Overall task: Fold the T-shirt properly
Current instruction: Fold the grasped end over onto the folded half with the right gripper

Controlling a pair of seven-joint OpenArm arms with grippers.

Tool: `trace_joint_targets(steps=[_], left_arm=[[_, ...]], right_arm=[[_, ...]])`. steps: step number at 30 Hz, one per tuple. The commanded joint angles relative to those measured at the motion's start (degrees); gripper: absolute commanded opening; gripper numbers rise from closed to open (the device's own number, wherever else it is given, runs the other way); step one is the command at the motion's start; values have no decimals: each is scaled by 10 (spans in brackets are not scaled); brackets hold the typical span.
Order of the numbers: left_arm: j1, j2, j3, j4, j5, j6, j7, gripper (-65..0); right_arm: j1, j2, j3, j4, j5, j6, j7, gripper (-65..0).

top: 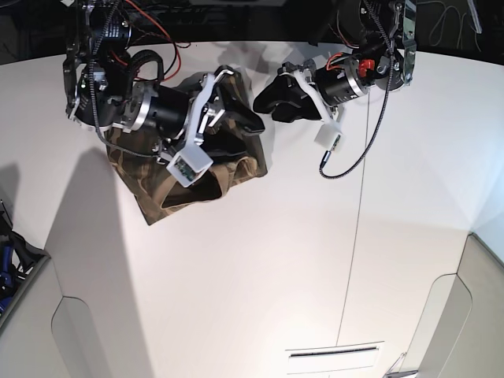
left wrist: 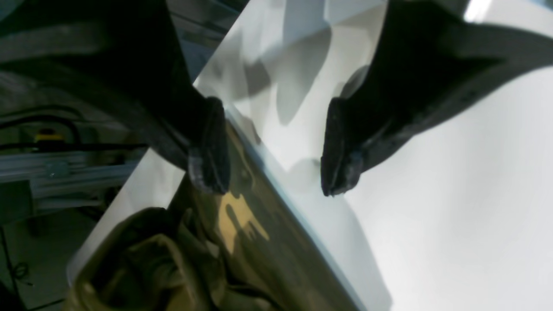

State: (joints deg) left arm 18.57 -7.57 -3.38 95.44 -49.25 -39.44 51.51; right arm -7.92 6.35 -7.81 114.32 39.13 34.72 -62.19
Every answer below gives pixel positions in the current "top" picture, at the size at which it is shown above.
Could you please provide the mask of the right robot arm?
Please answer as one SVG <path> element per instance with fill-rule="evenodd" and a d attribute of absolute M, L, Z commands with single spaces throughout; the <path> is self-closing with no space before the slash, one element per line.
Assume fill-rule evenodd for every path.
<path fill-rule="evenodd" d="M 217 156 L 244 151 L 222 122 L 235 121 L 245 136 L 265 130 L 232 93 L 237 69 L 220 66 L 199 81 L 168 87 L 169 70 L 159 53 L 128 52 L 133 26 L 120 1 L 74 1 L 71 7 L 75 25 L 63 63 L 66 114 L 108 148 L 200 171 Z"/>

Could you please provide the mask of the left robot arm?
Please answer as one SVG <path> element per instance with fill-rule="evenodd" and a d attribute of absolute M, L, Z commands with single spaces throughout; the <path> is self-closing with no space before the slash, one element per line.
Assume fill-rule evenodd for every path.
<path fill-rule="evenodd" d="M 255 98 L 253 110 L 273 120 L 320 120 L 316 101 L 329 113 L 368 94 L 371 87 L 394 91 L 412 80 L 416 3 L 411 1 L 334 1 L 310 40 L 318 44 L 332 32 L 346 50 L 323 63 L 310 58 L 285 61 Z"/>

